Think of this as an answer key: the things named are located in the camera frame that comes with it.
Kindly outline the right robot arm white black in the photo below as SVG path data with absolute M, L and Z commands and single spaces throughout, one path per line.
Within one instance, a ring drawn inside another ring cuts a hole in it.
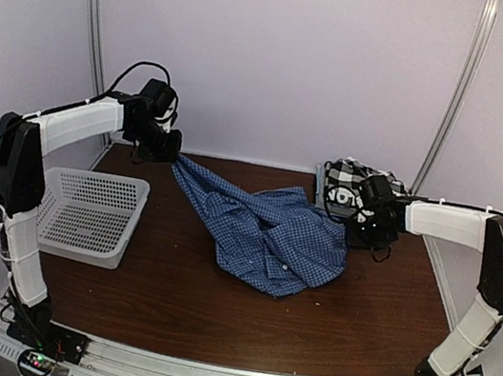
M 396 195 L 379 176 L 366 178 L 358 190 L 357 213 L 365 219 L 351 220 L 368 247 L 389 247 L 404 232 L 470 247 L 481 254 L 471 306 L 414 372 L 414 376 L 455 376 L 503 327 L 503 211 Z

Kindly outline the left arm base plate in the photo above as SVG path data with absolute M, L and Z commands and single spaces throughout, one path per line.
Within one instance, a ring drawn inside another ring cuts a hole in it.
M 30 327 L 18 318 L 7 327 L 6 333 L 13 340 L 36 349 L 47 357 L 76 366 L 82 361 L 89 344 L 88 336 L 54 323 L 49 323 L 47 334 L 38 339 Z

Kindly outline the blue checked shirt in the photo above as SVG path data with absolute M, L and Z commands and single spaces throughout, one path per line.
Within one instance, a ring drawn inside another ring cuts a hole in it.
M 214 240 L 216 264 L 238 280 L 281 298 L 345 271 L 345 229 L 301 187 L 249 193 L 185 155 L 171 169 Z

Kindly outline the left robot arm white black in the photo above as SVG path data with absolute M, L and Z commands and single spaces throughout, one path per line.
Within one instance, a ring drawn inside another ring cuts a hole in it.
M 46 185 L 44 158 L 93 136 L 122 132 L 145 161 L 173 162 L 182 139 L 173 128 L 177 110 L 178 101 L 172 97 L 112 91 L 0 118 L 0 252 L 9 273 L 10 301 L 32 347 L 49 348 L 57 335 L 50 324 L 51 298 L 36 229 Z

